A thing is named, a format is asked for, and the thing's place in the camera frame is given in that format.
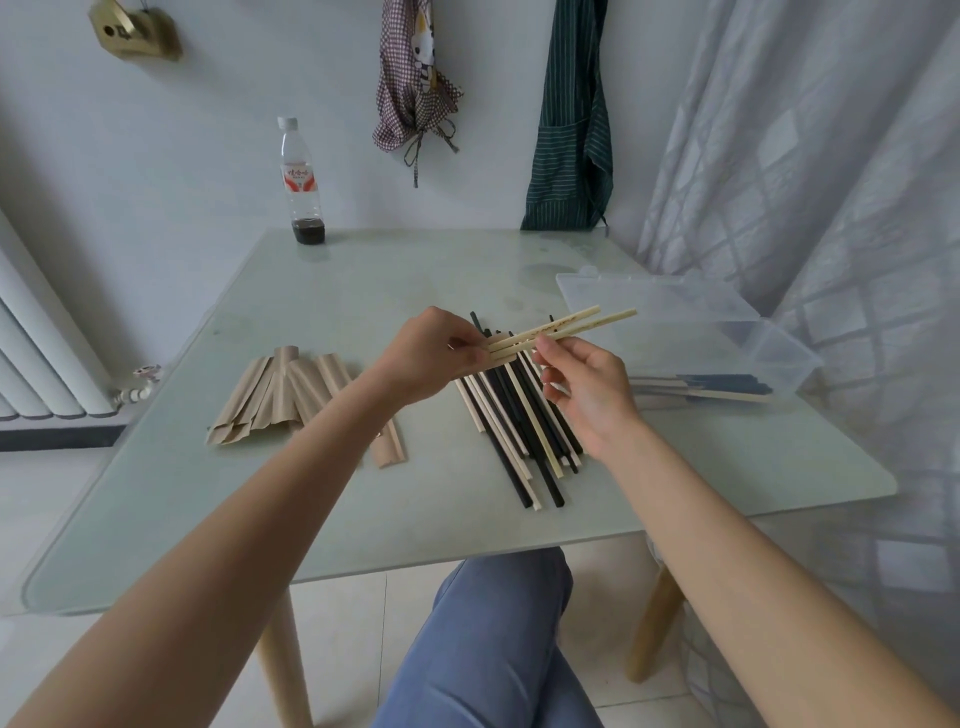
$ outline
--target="knee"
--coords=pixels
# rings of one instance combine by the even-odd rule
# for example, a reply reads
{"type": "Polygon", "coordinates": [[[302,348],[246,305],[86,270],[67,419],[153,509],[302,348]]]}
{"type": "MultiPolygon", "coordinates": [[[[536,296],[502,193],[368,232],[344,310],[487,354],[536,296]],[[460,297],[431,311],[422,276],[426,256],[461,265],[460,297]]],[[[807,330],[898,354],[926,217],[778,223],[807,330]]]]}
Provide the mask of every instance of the knee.
{"type": "Polygon", "coordinates": [[[573,577],[559,546],[467,559],[440,587],[435,605],[455,579],[469,582],[488,598],[504,595],[514,603],[559,600],[561,611],[573,589],[573,577]]]}

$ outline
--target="table top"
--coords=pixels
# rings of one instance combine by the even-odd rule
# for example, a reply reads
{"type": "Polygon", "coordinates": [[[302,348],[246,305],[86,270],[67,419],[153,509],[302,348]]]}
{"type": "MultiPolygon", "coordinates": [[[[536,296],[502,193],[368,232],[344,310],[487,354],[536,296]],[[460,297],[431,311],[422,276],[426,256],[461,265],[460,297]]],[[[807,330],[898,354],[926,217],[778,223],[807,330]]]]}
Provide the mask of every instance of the table top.
{"type": "MultiPolygon", "coordinates": [[[[641,270],[602,232],[350,231],[325,246],[268,231],[19,585],[20,608],[107,609],[286,440],[264,432],[209,447],[250,361],[293,344],[369,366],[430,304],[492,328],[523,330],[566,312],[555,277],[583,265],[641,270]]],[[[692,407],[647,420],[747,515],[896,492],[893,477],[799,399],[756,408],[692,407]]],[[[560,481],[567,506],[525,510],[457,390],[396,417],[409,462],[365,456],[308,552],[298,581],[552,546],[642,529],[607,471],[585,461],[560,481]]]]}

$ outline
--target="apron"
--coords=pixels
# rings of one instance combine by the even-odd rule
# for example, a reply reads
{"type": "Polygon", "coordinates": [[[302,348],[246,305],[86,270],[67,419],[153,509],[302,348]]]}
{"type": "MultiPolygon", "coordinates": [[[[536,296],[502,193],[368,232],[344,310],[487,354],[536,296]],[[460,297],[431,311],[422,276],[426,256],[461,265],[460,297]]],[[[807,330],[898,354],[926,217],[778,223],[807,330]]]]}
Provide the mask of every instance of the apron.
{"type": "Polygon", "coordinates": [[[606,15],[607,0],[557,0],[521,230],[589,230],[607,209],[613,153],[600,83],[606,15]]]}
{"type": "Polygon", "coordinates": [[[463,95],[436,67],[432,0],[384,0],[376,90],[380,123],[373,142],[392,152],[413,140],[404,160],[414,168],[414,187],[420,183],[418,161],[425,134],[436,134],[457,151],[451,141],[456,127],[447,116],[456,113],[463,95]]]}

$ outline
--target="wall-mounted holder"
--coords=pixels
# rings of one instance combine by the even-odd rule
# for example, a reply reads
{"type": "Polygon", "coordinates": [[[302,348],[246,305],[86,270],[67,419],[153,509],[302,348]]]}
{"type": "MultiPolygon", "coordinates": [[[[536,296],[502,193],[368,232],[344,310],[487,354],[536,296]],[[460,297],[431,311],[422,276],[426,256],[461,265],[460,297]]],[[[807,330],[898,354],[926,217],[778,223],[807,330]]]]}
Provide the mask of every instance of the wall-mounted holder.
{"type": "Polygon", "coordinates": [[[158,8],[128,12],[116,0],[101,0],[88,15],[100,45],[118,59],[150,56],[178,61],[183,55],[173,19],[158,8]]]}

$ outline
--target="green striped apron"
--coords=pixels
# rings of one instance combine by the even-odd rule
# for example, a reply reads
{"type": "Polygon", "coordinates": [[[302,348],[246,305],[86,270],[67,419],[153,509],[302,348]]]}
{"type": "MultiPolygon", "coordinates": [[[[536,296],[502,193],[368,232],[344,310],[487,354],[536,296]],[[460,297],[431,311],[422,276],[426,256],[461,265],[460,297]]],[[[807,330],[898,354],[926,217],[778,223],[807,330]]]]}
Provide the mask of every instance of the green striped apron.
{"type": "Polygon", "coordinates": [[[607,209],[613,153],[600,83],[606,15],[607,0],[557,0],[521,230],[589,230],[607,209]]]}

